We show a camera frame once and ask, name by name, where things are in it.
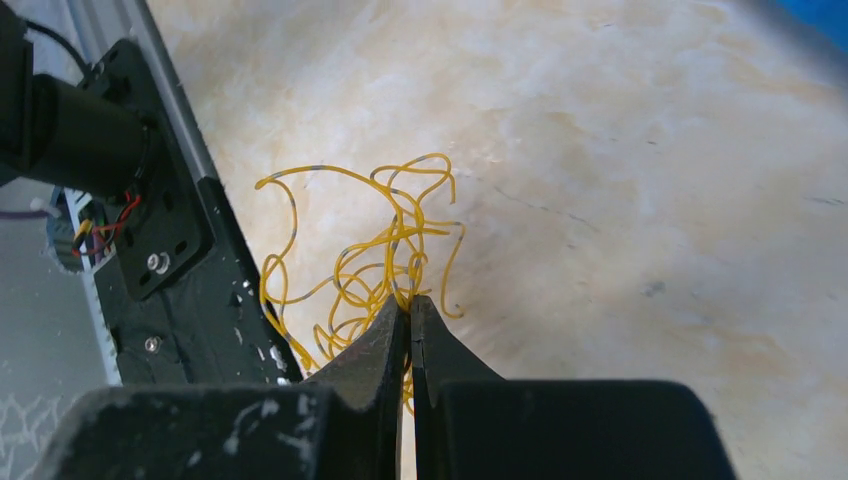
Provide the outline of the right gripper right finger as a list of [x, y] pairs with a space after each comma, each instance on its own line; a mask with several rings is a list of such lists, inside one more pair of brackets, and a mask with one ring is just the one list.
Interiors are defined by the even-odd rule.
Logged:
[[663, 380], [508, 380], [410, 305], [422, 479], [732, 479], [713, 419]]

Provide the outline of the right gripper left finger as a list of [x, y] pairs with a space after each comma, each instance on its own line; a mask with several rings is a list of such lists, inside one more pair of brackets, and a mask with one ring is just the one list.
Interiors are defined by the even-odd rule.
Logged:
[[64, 416], [37, 479], [395, 479], [408, 316], [394, 300], [309, 379], [109, 387]]

